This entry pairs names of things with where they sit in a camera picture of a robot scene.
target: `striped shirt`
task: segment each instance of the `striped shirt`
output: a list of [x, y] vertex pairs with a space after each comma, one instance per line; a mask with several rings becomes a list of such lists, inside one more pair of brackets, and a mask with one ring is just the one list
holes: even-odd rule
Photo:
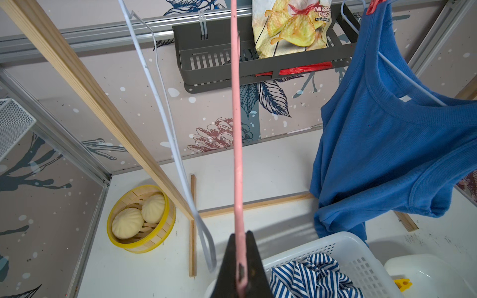
[[327, 254], [309, 255], [272, 268], [270, 288], [275, 298], [363, 298], [359, 288], [340, 272]]

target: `bamboo steamer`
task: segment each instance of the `bamboo steamer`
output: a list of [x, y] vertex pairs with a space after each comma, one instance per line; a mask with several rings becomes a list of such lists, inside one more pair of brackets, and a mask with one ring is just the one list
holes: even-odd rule
[[[164, 214], [157, 224], [144, 222], [139, 233], [129, 239], [118, 239], [112, 232], [113, 219], [126, 208], [141, 209], [143, 203], [152, 195], [161, 194], [166, 200]], [[167, 195], [155, 185], [143, 185], [136, 187], [124, 194], [114, 205], [109, 213], [107, 232], [111, 242], [117, 247], [124, 248], [132, 253], [141, 254], [158, 247], [172, 231], [176, 222], [176, 206], [169, 200]]]

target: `metal rail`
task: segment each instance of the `metal rail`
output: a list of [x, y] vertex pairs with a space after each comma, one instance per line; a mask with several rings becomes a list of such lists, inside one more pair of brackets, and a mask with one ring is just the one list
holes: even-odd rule
[[[400, 0], [393, 5], [399, 7], [436, 1], [438, 0]], [[342, 0], [332, 0], [333, 4], [341, 2]], [[351, 12], [363, 11], [361, 2], [359, 1], [349, 1], [348, 8]], [[230, 9], [207, 10], [204, 13], [208, 21], [230, 18]], [[252, 7], [243, 6], [238, 8], [237, 15], [239, 17], [251, 16]], [[194, 12], [149, 18], [145, 19], [145, 21], [153, 29], [155, 38], [159, 41], [174, 38], [174, 32], [172, 31], [173, 26], [198, 23], [199, 17], [198, 14]], [[133, 22], [133, 27], [140, 43], [152, 42], [152, 34], [143, 24], [136, 21]], [[60, 30], [60, 32], [75, 52], [109, 49], [133, 44], [125, 22], [63, 29]], [[42, 58], [42, 55], [24, 35], [0, 38], [0, 63], [17, 62], [35, 58]]]

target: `gray metal basket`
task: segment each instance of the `gray metal basket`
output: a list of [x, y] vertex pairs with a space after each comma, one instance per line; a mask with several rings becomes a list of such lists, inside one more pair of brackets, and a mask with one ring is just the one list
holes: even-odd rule
[[0, 161], [35, 124], [33, 118], [18, 102], [0, 99]]
[[[345, 67], [351, 62], [358, 34], [340, 14], [340, 4], [332, 4], [332, 23], [327, 31], [328, 47], [319, 50], [259, 59], [255, 50], [252, 17], [237, 19], [240, 33], [240, 85], [287, 77], [280, 70], [298, 66], [332, 62], [332, 68]], [[344, 14], [359, 28], [359, 23], [344, 6]], [[335, 22], [351, 43], [342, 44], [333, 30]], [[174, 26], [177, 65], [189, 93], [211, 91], [231, 86], [230, 68], [230, 19], [207, 21], [208, 38], [203, 39], [197, 23]], [[256, 76], [272, 72], [272, 75]]]

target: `potato chip illustration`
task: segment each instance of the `potato chip illustration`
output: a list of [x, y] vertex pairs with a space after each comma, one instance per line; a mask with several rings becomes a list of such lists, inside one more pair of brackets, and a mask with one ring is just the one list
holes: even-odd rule
[[326, 48], [326, 35], [323, 35], [323, 28], [325, 28], [325, 25], [316, 30], [315, 41], [313, 42], [313, 44], [311, 44], [311, 46], [307, 47], [305, 51]]
[[273, 11], [286, 10], [288, 8], [288, 1], [289, 0], [276, 0], [271, 10]]
[[310, 18], [310, 21], [315, 26], [315, 29], [318, 29], [319, 27], [326, 25], [327, 23], [326, 21], [317, 21], [316, 19], [320, 19], [321, 15], [314, 10], [311, 10], [310, 12], [308, 12], [308, 17]]
[[315, 27], [308, 15], [297, 14], [287, 21], [279, 37], [299, 47], [308, 47], [315, 41]]
[[270, 18], [267, 23], [267, 31], [270, 37], [278, 34], [283, 27], [285, 27], [285, 24], [287, 23], [288, 19], [290, 16], [280, 10], [280, 11], [275, 11], [270, 15]]

